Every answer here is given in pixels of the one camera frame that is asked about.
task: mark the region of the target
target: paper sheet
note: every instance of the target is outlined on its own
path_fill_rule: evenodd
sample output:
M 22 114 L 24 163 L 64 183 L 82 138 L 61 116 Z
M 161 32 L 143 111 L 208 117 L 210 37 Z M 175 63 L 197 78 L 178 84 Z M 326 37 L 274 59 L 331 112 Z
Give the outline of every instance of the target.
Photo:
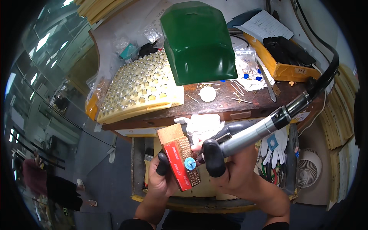
M 263 43 L 264 38 L 283 36 L 290 39 L 294 34 L 267 11 L 262 10 L 241 26 L 234 26 Z

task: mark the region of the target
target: jeweler's workbench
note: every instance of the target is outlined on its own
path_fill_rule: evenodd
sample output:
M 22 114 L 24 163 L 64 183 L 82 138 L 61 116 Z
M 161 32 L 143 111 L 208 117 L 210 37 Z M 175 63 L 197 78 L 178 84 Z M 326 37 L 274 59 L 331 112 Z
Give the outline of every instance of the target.
M 165 127 L 174 124 L 174 119 L 177 117 L 190 117 L 192 114 L 210 114 L 216 113 L 220 115 L 222 121 L 234 121 L 234 120 L 245 120 L 245 119 L 256 119 L 260 117 L 266 117 L 275 109 L 282 105 L 287 105 L 299 94 L 305 90 L 305 84 L 298 82 L 291 86 L 287 81 L 281 81 L 281 83 L 275 83 L 280 89 L 281 93 L 276 96 L 276 102 L 273 102 L 270 98 L 270 94 L 267 88 L 263 88 L 259 91 L 244 92 L 244 96 L 241 96 L 231 86 L 235 85 L 234 82 L 212 82 L 219 85 L 212 85 L 216 90 L 216 98 L 212 102 L 204 102 L 201 100 L 198 93 L 200 87 L 197 89 L 198 84 L 191 84 L 184 86 L 184 93 L 195 98 L 198 102 L 194 101 L 187 95 L 184 95 L 184 104 L 168 109 L 154 111 L 151 113 L 139 115 L 136 117 L 128 118 L 111 124 L 104 124 L 103 130 L 114 131 L 119 136 L 128 137 L 153 137 L 156 134 L 150 133 L 146 135 L 145 132 L 140 134 L 134 132 L 134 129 L 142 128 L 155 128 Z M 253 104 L 240 102 L 231 98 L 238 98 L 233 93 L 236 92 L 240 99 L 252 102 Z M 323 95 L 321 94 L 318 98 L 305 109 L 301 119 L 294 119 L 292 123 L 299 122 L 298 130 L 308 123 L 323 107 Z

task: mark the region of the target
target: hand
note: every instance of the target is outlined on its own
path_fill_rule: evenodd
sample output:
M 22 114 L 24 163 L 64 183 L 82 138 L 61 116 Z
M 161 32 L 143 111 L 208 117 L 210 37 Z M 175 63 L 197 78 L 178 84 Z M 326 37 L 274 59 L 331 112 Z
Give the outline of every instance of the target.
M 160 169 L 162 167 L 166 167 L 164 173 L 160 173 L 163 176 L 159 175 L 156 172 L 158 165 L 160 164 Z M 172 196 L 178 189 L 178 185 L 176 183 L 175 177 L 172 174 L 169 165 L 163 165 L 163 162 L 160 162 L 158 155 L 155 156 L 149 167 L 149 181 L 148 181 L 148 192 L 151 193 L 155 197 L 170 197 Z
M 203 141 L 192 146 L 192 151 L 199 152 L 202 148 Z M 211 184 L 221 193 L 230 194 L 239 198 L 246 199 L 246 193 L 252 184 L 253 170 L 257 161 L 258 151 L 255 145 L 244 148 L 239 153 L 228 157 L 225 163 L 224 173 L 218 177 L 210 177 Z M 212 167 L 212 158 L 206 157 L 206 168 L 210 172 Z

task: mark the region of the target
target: white fan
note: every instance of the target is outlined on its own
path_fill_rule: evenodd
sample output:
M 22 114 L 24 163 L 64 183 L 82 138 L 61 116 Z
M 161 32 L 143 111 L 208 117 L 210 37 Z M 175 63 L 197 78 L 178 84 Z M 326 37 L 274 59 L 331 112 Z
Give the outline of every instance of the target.
M 298 186 L 306 188 L 316 182 L 322 170 L 322 162 L 317 151 L 313 149 L 303 149 L 300 153 L 297 170 Z

